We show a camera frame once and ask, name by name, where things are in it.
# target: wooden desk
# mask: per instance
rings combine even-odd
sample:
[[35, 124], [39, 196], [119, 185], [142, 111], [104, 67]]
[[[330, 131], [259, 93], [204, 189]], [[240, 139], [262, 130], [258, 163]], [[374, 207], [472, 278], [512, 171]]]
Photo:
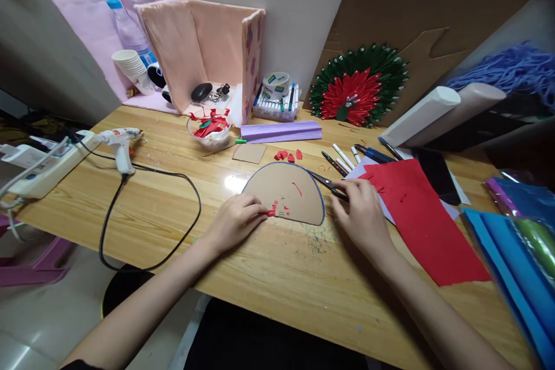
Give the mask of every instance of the wooden desk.
[[[301, 110], [300, 120], [310, 119]], [[362, 140], [382, 149], [377, 137], [383, 129], [342, 127], [335, 120], [320, 121], [323, 140], [270, 143], [260, 165], [231, 159], [234, 148], [201, 157], [205, 152], [187, 133], [187, 119], [171, 114], [122, 106], [93, 129], [138, 127], [147, 143], [135, 161], [188, 175], [202, 198], [201, 217], [178, 253], [210, 224], [223, 201], [240, 193], [248, 178], [272, 162], [278, 150], [301, 149], [299, 164], [330, 179], [340, 179], [321, 156], [345, 152]], [[255, 123], [268, 123], [254, 120]], [[97, 151], [111, 155], [110, 149]], [[496, 173], [483, 155], [472, 159], [447, 156], [447, 163], [472, 201], [472, 207], [496, 212], [481, 182]], [[120, 182], [115, 163], [88, 156], [46, 198], [26, 206], [17, 218], [77, 244], [98, 249], [108, 204]], [[329, 192], [322, 191], [330, 212]], [[137, 171], [120, 195], [106, 233], [106, 254], [137, 267], [149, 267], [174, 247], [197, 213], [197, 199], [183, 179]], [[468, 237], [461, 220], [457, 220]], [[396, 247], [435, 285], [411, 255], [397, 229], [389, 226]], [[329, 216], [316, 227], [271, 218], [236, 252], [218, 262], [196, 288], [300, 330], [375, 357], [400, 368], [433, 365], [430, 350], [391, 290], [339, 235]], [[493, 282], [457, 284], [438, 289], [515, 367], [532, 366], [531, 353]]]

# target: scissors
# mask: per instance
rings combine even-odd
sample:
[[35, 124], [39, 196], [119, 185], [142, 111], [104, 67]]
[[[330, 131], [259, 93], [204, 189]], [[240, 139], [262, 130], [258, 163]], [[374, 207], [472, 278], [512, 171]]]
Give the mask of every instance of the scissors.
[[349, 202], [349, 197], [345, 195], [343, 192], [338, 191], [338, 189], [334, 187], [334, 184], [332, 181], [330, 181], [327, 178], [324, 178], [323, 176], [318, 175], [316, 172], [308, 171], [308, 173], [311, 174], [314, 177], [314, 179], [316, 179], [318, 182], [324, 184], [326, 188], [328, 188], [331, 191], [331, 193], [334, 194], [336, 197], [338, 197], [342, 201]]

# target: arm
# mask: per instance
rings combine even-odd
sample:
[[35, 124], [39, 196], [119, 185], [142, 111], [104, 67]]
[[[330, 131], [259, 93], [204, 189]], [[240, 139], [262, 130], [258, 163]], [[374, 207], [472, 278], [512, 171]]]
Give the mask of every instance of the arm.
[[228, 199], [194, 245], [141, 286], [100, 322], [66, 357], [102, 369], [123, 369], [192, 285], [219, 255], [236, 246], [267, 216], [252, 195]]
[[389, 282], [445, 368], [511, 368], [396, 250], [370, 182], [345, 180], [334, 185], [344, 189], [350, 201], [347, 214], [332, 197], [336, 221]]

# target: brown cardboard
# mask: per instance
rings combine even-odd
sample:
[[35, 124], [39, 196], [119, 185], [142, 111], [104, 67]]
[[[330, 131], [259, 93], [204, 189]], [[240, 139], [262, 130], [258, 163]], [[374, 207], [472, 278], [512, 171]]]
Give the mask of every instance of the brown cardboard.
[[[529, 0], [341, 0], [314, 72], [361, 45], [397, 48], [409, 61], [409, 80], [388, 127]], [[310, 108], [308, 97], [303, 108]]]
[[266, 145], [250, 145], [248, 143], [237, 145], [232, 159], [259, 164], [265, 151]]
[[274, 162], [260, 168], [243, 192], [256, 195], [276, 217], [320, 225], [324, 202], [312, 176], [298, 165]]

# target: black phone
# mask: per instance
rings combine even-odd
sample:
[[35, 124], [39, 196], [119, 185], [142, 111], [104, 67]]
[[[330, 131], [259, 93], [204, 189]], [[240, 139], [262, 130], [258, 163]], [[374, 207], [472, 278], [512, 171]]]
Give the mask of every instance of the black phone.
[[451, 205], [459, 205], [461, 198], [449, 173], [445, 159], [440, 152], [422, 149], [418, 147], [412, 150], [414, 157], [420, 162], [422, 170], [426, 174], [430, 185], [441, 200]]

